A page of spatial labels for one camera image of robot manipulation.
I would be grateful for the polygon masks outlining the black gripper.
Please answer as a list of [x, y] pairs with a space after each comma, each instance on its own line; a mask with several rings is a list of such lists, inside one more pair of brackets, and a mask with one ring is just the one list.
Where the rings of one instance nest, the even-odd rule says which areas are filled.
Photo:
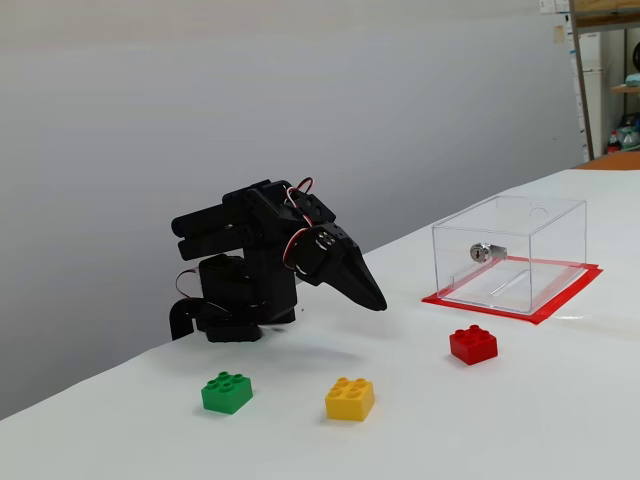
[[337, 224], [323, 223], [305, 231], [293, 247], [293, 267], [306, 283], [329, 284], [354, 303], [385, 311], [386, 299], [360, 248]]

